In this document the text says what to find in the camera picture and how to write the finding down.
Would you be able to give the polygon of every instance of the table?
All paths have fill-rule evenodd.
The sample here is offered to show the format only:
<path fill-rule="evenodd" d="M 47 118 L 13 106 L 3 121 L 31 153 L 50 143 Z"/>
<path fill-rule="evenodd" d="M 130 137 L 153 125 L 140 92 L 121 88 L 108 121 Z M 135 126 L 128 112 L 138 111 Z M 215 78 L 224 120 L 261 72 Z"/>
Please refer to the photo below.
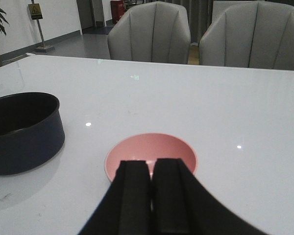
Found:
<path fill-rule="evenodd" d="M 220 202 L 294 235 L 294 71 L 38 55 L 0 68 L 0 96 L 31 91 L 59 98 L 66 140 L 42 166 L 0 176 L 0 235 L 77 234 L 109 187 L 106 154 L 145 132 L 184 139 Z"/>

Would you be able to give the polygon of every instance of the red fire extinguisher cabinet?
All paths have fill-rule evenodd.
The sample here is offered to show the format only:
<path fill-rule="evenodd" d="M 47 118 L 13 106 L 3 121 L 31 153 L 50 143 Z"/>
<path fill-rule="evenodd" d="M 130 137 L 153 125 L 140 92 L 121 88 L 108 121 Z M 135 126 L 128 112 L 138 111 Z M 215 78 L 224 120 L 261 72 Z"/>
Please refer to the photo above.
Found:
<path fill-rule="evenodd" d="M 111 0 L 112 22 L 116 24 L 122 15 L 124 15 L 123 0 Z"/>

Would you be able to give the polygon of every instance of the chair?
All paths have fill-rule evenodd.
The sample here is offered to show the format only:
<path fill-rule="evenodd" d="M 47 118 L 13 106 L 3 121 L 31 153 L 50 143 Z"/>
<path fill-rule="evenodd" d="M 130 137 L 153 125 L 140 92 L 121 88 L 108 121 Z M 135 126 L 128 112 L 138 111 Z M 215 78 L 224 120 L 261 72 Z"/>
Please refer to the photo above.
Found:
<path fill-rule="evenodd" d="M 110 57 L 186 64 L 190 47 L 186 9 L 166 2 L 130 8 L 108 35 Z"/>
<path fill-rule="evenodd" d="M 227 8 L 199 44 L 201 65 L 294 70 L 294 7 L 254 1 Z"/>

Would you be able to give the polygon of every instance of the white wall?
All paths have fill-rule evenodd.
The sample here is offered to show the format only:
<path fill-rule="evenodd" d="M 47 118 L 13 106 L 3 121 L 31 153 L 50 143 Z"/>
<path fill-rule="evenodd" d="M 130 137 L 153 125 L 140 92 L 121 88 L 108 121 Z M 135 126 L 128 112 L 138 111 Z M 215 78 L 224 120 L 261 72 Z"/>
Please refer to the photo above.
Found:
<path fill-rule="evenodd" d="M 5 54 L 41 42 L 36 21 L 31 19 L 28 4 L 31 0 L 0 0 L 7 14 L 4 23 L 6 36 L 0 33 L 0 54 Z M 76 0 L 35 0 L 43 19 L 40 20 L 44 39 L 52 39 L 81 30 Z"/>
<path fill-rule="evenodd" d="M 108 20 L 112 20 L 110 0 L 102 0 L 102 8 L 104 14 L 104 23 L 106 23 Z"/>

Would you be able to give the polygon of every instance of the doorway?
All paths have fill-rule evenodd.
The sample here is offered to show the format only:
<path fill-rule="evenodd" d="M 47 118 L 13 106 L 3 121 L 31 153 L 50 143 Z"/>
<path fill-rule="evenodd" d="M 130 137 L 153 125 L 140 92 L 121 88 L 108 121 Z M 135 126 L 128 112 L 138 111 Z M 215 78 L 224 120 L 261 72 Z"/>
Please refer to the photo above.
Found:
<path fill-rule="evenodd" d="M 82 30 L 96 26 L 92 0 L 76 0 Z"/>

